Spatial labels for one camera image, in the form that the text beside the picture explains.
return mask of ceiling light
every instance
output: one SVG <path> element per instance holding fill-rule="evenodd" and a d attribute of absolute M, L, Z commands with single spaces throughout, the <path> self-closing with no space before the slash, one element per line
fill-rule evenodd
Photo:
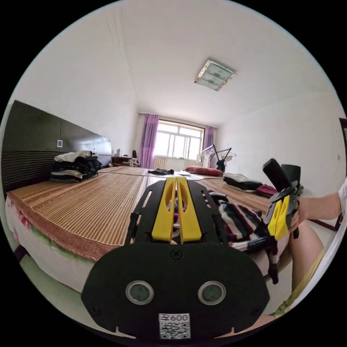
<path fill-rule="evenodd" d="M 235 71 L 212 60 L 208 60 L 194 83 L 218 91 L 233 78 L 234 75 Z"/>

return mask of headboard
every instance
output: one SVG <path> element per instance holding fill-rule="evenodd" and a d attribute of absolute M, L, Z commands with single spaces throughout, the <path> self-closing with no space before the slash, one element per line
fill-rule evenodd
<path fill-rule="evenodd" d="M 96 151 L 103 167 L 111 162 L 107 137 L 15 100 L 2 147 L 4 193 L 48 180 L 55 156 L 81 150 Z"/>

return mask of white wall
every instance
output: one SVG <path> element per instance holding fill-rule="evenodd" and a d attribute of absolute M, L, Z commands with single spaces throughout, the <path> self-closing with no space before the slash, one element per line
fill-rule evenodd
<path fill-rule="evenodd" d="M 337 191 L 346 177 L 343 134 L 345 117 L 334 93 L 306 93 L 227 122 L 217 143 L 228 143 L 237 157 L 226 172 L 270 184 L 262 165 L 270 158 L 301 166 L 304 195 Z"/>
<path fill-rule="evenodd" d="M 17 99 L 106 136 L 130 151 L 137 101 L 105 10 L 91 13 L 51 41 L 20 79 Z"/>
<path fill-rule="evenodd" d="M 207 127 L 206 125 L 203 124 L 198 124 L 194 122 L 189 122 L 186 120 L 174 118 L 174 117 L 166 117 L 166 116 L 159 116 L 160 120 L 167 120 L 171 122 L 182 122 L 185 124 L 192 125 L 194 127 Z M 145 124 L 145 115 L 143 113 L 139 114 L 138 116 L 138 121 L 137 121 L 137 126 L 136 126 L 136 135 L 135 135 L 135 140 L 134 140 L 134 149 L 136 150 L 137 155 L 140 153 L 140 147 L 141 147 L 141 138 L 142 138 L 142 131 L 143 131 L 143 126 Z M 214 128 L 213 131 L 213 136 L 214 136 L 214 142 L 216 143 L 217 140 L 217 129 Z M 175 170 L 175 171 L 180 171 L 184 169 L 184 163 L 187 160 L 181 160 L 181 159 L 172 159 L 172 158 L 166 158 L 167 160 L 167 169 L 168 170 Z"/>

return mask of sticker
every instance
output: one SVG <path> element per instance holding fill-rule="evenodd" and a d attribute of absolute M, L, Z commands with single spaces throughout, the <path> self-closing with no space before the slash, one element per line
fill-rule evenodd
<path fill-rule="evenodd" d="M 159 329 L 161 339 L 190 339 L 189 313 L 160 313 Z"/>

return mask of pillow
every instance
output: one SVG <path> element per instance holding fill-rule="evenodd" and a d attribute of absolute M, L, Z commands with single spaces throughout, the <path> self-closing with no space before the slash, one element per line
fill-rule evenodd
<path fill-rule="evenodd" d="M 185 171 L 190 174 L 202 175 L 202 176 L 223 176 L 223 172 L 217 169 L 211 169 L 209 167 L 201 166 L 188 166 Z"/>

